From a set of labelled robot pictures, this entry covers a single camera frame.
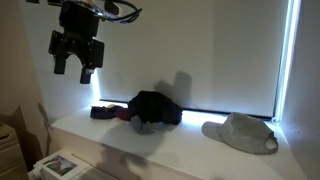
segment white tabletop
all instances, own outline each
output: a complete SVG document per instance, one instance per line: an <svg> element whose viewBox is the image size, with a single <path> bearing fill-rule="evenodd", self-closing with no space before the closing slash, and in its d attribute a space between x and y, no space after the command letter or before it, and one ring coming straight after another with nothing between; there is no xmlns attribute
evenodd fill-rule
<svg viewBox="0 0 320 180"><path fill-rule="evenodd" d="M280 127L267 123L278 138L278 152L252 155L204 136L201 126L209 120L223 123L225 117L187 111L178 126L163 125L153 134L139 135L118 118L91 119L88 107L52 126L203 179L306 179Z"/></svg>

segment black garment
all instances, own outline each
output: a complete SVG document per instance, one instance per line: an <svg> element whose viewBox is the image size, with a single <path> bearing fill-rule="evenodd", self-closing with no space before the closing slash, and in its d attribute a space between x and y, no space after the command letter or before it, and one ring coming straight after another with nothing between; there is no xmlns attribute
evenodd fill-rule
<svg viewBox="0 0 320 180"><path fill-rule="evenodd" d="M182 108L159 92L140 91L129 103L130 116L139 115L143 123L164 122L178 125Z"/></svg>
<svg viewBox="0 0 320 180"><path fill-rule="evenodd" d="M91 107L90 117L93 119L113 119L116 117L115 112L119 109L123 109L121 106L111 106L111 107Z"/></svg>

